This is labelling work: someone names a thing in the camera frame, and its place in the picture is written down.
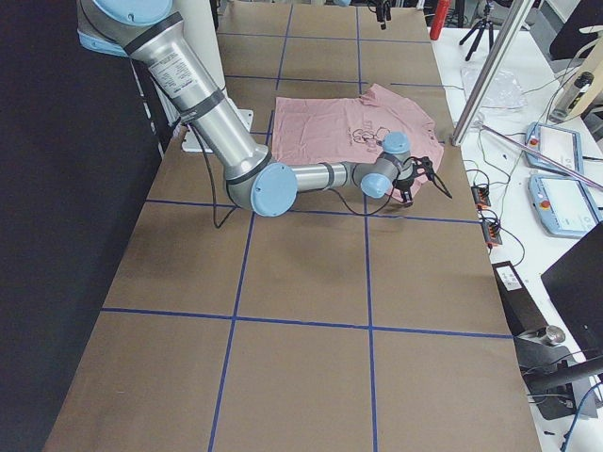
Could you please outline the silver UR robot arm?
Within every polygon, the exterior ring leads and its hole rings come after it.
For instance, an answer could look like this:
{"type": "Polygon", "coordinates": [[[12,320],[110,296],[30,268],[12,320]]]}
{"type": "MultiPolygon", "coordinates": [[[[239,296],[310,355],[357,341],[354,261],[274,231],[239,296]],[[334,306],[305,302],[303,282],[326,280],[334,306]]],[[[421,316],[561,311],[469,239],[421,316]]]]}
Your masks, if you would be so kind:
{"type": "Polygon", "coordinates": [[[436,174],[429,157],[414,157],[401,132],[386,135],[370,163],[318,163],[289,167],[255,142],[210,71],[185,38],[183,10],[175,1],[79,1],[82,46],[142,63],[170,99],[183,124],[209,146],[223,167],[225,192],[238,207],[277,217],[301,192],[357,186],[373,199],[398,192],[413,203],[415,179],[436,174]]]}

